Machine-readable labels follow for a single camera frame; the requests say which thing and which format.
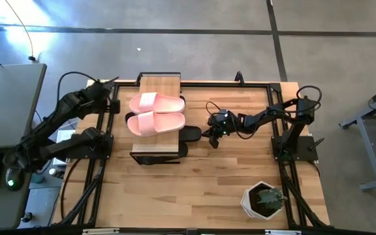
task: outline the white cable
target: white cable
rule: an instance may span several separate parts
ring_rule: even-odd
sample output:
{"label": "white cable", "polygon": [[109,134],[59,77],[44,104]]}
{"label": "white cable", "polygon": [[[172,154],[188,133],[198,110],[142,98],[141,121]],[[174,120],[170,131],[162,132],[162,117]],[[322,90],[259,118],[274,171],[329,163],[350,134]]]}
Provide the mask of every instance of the white cable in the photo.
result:
{"label": "white cable", "polygon": [[23,26],[23,28],[24,28],[24,30],[25,30],[25,33],[27,33],[27,37],[29,38],[29,41],[30,41],[31,56],[34,57],[33,43],[31,42],[31,38],[30,38],[29,32],[28,32],[27,29],[25,28],[25,25],[23,24],[23,22],[21,21],[20,17],[17,15],[16,11],[13,9],[13,7],[11,6],[11,4],[8,2],[8,0],[5,0],[5,2],[6,2],[6,3],[8,4],[8,6],[11,8],[11,10],[13,11],[13,13],[17,16],[17,19],[20,21],[21,25]]}
{"label": "white cable", "polygon": [[68,123],[68,124],[66,124],[66,125],[63,125],[63,126],[59,127],[59,129],[60,129],[60,128],[64,128],[64,127],[68,127],[68,126],[73,125],[73,124],[75,124],[75,123],[77,123],[77,122],[79,122],[79,121],[73,121],[73,122],[71,122],[71,123]]}

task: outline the potted plant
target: potted plant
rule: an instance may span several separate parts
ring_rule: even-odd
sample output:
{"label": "potted plant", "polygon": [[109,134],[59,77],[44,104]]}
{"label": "potted plant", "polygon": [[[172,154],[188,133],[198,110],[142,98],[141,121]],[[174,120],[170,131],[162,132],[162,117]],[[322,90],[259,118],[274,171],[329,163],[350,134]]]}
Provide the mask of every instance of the potted plant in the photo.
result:
{"label": "potted plant", "polygon": [[245,191],[242,207],[249,217],[268,220],[281,211],[286,199],[280,189],[261,181]]}

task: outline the pink slide sandal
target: pink slide sandal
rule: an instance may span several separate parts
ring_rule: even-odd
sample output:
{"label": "pink slide sandal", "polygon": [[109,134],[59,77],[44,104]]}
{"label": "pink slide sandal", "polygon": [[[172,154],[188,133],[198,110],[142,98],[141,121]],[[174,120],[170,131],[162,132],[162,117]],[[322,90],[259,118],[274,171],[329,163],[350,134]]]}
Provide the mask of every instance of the pink slide sandal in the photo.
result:
{"label": "pink slide sandal", "polygon": [[158,92],[143,93],[135,96],[129,103],[130,110],[135,114],[155,111],[158,114],[180,113],[185,108],[181,98],[169,97]]}
{"label": "pink slide sandal", "polygon": [[156,114],[152,111],[130,117],[127,126],[133,134],[148,137],[182,129],[185,117],[181,113]]}

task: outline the computer mouse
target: computer mouse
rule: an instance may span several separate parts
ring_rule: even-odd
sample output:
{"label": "computer mouse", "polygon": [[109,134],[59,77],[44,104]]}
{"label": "computer mouse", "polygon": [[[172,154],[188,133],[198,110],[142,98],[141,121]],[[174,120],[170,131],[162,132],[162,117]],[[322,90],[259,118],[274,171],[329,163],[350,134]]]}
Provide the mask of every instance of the computer mouse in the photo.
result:
{"label": "computer mouse", "polygon": [[9,191],[17,191],[21,189],[24,184],[23,170],[8,168],[5,173],[5,185]]}

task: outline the concrete floor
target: concrete floor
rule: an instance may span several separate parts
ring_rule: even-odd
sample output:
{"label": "concrete floor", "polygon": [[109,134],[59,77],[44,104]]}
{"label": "concrete floor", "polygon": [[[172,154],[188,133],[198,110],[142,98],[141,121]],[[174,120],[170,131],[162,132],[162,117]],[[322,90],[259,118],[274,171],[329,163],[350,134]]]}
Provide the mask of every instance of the concrete floor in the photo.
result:
{"label": "concrete floor", "polygon": [[[271,29],[265,0],[10,2],[26,25]],[[376,32],[376,0],[272,2],[278,30]],[[1,0],[0,24],[18,24]],[[48,65],[37,108],[42,116],[53,110],[57,80],[69,71],[98,78],[135,78],[141,71],[180,71],[187,80],[232,80],[237,71],[242,71],[249,81],[280,81],[271,35],[30,34],[39,61]],[[316,138],[326,139],[318,152],[331,224],[376,232],[376,190],[362,193],[358,188],[359,183],[374,180],[362,138],[357,127],[342,131],[337,125],[365,107],[376,94],[376,37],[281,36],[280,45],[288,81],[323,90],[322,107],[310,129]],[[0,31],[1,63],[28,63],[29,51],[21,27]],[[85,84],[85,79],[71,76],[63,82],[61,92],[80,89]],[[37,211],[48,218],[51,210]]]}

